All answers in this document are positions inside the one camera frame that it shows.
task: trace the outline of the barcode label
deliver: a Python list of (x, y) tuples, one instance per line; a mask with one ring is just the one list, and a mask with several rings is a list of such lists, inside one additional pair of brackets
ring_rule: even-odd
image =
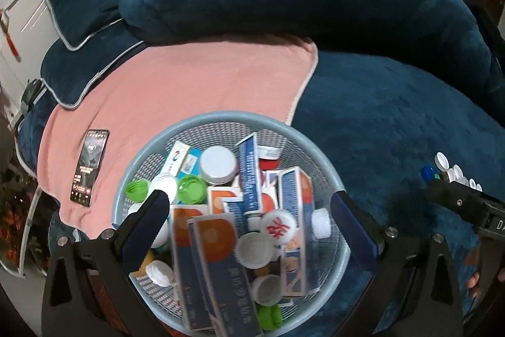
[(181, 171), (187, 175), (190, 174), (197, 160), (198, 158), (196, 156), (188, 154), (188, 156), (186, 156), (186, 160), (182, 165)]

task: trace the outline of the phone screen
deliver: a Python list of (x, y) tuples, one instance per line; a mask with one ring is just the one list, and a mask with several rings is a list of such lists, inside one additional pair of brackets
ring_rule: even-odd
[(88, 130), (86, 133), (70, 192), (70, 200), (79, 205), (91, 206), (93, 187), (108, 137), (108, 130)]

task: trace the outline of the white cap with red writing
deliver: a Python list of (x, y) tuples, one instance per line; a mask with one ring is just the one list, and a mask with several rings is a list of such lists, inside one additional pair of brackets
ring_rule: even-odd
[(259, 231), (271, 236), (277, 246), (288, 244), (296, 234), (296, 220), (286, 210), (272, 210), (261, 218)]

